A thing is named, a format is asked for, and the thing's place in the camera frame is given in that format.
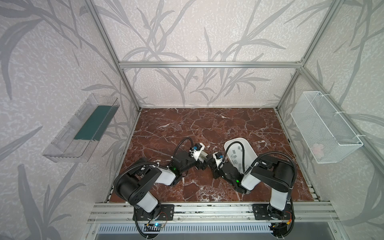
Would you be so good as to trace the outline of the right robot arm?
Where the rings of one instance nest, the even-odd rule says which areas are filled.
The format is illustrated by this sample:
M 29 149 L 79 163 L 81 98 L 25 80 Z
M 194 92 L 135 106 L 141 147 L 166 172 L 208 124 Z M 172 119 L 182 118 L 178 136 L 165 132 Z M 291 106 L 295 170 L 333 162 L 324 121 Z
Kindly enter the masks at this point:
M 215 179 L 222 178 L 240 194 L 249 194 L 258 184 L 271 188 L 269 204 L 256 205 L 256 219 L 285 220 L 293 214 L 291 195 L 297 178 L 294 161 L 281 152 L 257 155 L 244 138 L 225 143 L 225 152 L 207 156 L 208 166 Z

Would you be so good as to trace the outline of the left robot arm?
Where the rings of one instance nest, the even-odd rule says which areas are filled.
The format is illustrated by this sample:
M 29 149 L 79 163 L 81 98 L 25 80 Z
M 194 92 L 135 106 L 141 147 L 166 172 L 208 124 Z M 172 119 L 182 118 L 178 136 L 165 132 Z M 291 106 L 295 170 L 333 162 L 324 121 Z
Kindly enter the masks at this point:
M 178 144 L 167 166 L 141 158 L 115 178 L 114 192 L 134 207 L 135 222 L 173 219 L 174 205 L 162 205 L 151 194 L 151 189 L 156 184 L 178 184 L 188 174 L 189 169 L 194 168 L 200 161 L 199 157 L 204 149 L 204 144 L 195 144 L 187 137 Z

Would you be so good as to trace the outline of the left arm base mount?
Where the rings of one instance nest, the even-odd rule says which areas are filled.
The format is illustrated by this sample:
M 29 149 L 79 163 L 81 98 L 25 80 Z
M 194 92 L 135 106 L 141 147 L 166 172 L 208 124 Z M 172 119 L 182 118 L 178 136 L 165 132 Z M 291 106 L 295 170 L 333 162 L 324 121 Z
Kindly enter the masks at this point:
M 134 221 L 172 221 L 175 213 L 175 205 L 158 204 L 151 212 L 146 212 L 143 208 L 134 208 L 134 210 Z

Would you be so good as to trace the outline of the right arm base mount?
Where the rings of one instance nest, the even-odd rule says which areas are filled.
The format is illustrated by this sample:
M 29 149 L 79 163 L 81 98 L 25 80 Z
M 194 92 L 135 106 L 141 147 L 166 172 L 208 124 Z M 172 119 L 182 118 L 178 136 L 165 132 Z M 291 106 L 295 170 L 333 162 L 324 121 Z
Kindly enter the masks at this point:
M 252 211 L 255 220 L 288 222 L 295 219 L 291 204 L 286 204 L 283 211 L 271 207 L 270 204 L 253 204 Z

